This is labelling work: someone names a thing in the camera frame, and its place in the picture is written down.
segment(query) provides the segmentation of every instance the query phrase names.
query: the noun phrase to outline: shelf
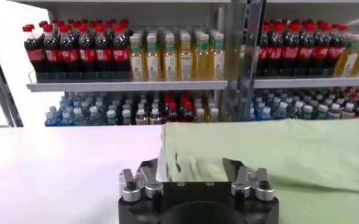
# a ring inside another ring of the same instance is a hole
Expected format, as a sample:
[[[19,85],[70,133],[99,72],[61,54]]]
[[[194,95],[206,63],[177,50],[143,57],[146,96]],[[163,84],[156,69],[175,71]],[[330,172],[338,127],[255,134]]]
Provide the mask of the shelf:
[[[227,81],[33,83],[26,86],[31,92],[202,90],[224,89]]]
[[[312,79],[257,79],[255,89],[265,88],[311,88],[333,86],[359,86],[356,78],[312,78]]]

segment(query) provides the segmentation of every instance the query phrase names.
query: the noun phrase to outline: white table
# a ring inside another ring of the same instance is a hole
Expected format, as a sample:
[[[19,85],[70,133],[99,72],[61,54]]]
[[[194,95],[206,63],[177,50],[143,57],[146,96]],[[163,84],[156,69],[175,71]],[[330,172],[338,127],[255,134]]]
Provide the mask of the white table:
[[[162,149],[162,126],[0,128],[0,223],[118,223],[118,174]]]

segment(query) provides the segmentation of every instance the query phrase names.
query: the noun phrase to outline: green cloth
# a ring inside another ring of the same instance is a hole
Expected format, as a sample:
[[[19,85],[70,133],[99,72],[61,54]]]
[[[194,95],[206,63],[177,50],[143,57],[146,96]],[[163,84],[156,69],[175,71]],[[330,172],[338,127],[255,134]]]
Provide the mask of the green cloth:
[[[222,158],[267,168],[280,223],[359,223],[359,119],[171,123],[165,156],[173,181],[226,181]]]

